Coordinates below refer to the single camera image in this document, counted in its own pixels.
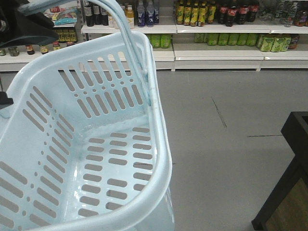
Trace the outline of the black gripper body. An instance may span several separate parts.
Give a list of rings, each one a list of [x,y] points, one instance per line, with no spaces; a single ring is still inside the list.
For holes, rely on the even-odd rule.
[[[2,0],[0,2],[0,47],[47,45],[58,39],[54,24],[43,13],[25,16],[18,11],[28,0]]]

